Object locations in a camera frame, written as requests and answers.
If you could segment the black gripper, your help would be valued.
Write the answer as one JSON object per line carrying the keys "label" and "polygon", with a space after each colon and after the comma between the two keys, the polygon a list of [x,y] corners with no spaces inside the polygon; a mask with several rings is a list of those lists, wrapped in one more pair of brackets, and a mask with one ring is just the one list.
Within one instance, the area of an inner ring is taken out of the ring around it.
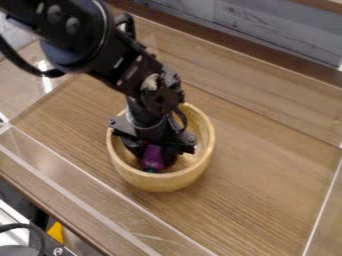
{"label": "black gripper", "polygon": [[161,147],[165,166],[170,166],[177,156],[194,153],[197,137],[186,129],[188,120],[180,109],[165,114],[153,124],[138,124],[129,109],[108,121],[112,134],[121,138],[128,151],[141,158],[148,144]]}

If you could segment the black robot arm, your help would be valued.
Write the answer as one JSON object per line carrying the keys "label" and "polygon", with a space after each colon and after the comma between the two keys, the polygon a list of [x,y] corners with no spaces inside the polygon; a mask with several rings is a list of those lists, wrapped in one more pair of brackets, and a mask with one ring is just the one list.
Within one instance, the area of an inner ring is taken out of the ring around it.
{"label": "black robot arm", "polygon": [[0,36],[0,52],[21,70],[48,78],[85,73],[124,94],[125,113],[108,127],[144,171],[156,172],[194,152],[196,135],[178,109],[180,77],[136,40],[129,14],[113,15],[102,0],[0,0],[0,12],[38,36],[52,65],[36,68]]}

